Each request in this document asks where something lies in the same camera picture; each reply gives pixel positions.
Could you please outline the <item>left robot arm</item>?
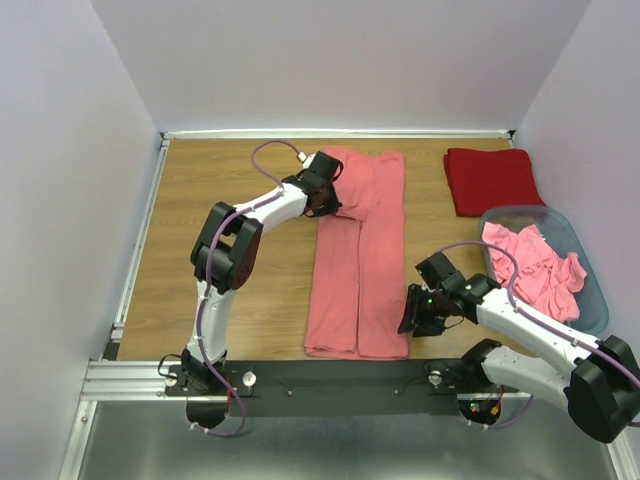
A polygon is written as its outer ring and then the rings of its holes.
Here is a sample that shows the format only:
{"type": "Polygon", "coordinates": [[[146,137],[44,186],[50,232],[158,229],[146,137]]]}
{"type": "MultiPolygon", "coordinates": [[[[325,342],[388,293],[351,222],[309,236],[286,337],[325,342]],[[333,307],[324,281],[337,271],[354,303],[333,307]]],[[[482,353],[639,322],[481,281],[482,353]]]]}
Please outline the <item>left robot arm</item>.
{"type": "Polygon", "coordinates": [[[235,293],[254,269],[262,236],[290,219],[321,217],[341,207],[334,182],[343,163],[323,152],[296,155],[302,169],[277,179],[270,192],[241,204],[215,204],[192,249],[198,301],[181,368],[186,386],[201,395],[230,388],[219,368],[227,352],[226,330],[235,293]]]}

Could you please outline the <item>salmon pink t-shirt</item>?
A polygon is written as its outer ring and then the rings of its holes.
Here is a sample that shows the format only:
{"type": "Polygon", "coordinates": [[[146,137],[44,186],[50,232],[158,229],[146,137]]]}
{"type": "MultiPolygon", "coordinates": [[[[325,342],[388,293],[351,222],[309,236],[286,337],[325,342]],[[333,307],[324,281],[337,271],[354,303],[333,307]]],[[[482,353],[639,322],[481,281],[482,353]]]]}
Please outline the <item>salmon pink t-shirt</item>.
{"type": "Polygon", "coordinates": [[[405,159],[340,147],[341,205],[318,221],[304,348],[315,357],[401,360],[405,293],[405,159]]]}

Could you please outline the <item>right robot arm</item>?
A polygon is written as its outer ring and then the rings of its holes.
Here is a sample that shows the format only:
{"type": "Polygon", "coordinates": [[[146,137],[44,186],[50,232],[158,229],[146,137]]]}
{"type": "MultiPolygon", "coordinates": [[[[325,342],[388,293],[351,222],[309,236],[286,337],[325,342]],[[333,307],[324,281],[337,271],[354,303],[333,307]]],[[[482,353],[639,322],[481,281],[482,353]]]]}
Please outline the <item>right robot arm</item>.
{"type": "Polygon", "coordinates": [[[447,372],[429,361],[426,373],[435,391],[457,393],[489,386],[510,387],[568,413],[590,438],[613,442],[639,425],[639,365],[630,346],[616,336],[605,340],[564,326],[516,299],[511,284],[476,274],[465,277],[438,251],[416,266],[421,284],[407,290],[398,331],[413,337],[441,335],[450,317],[501,332],[526,349],[523,355],[484,339],[447,372]]]}

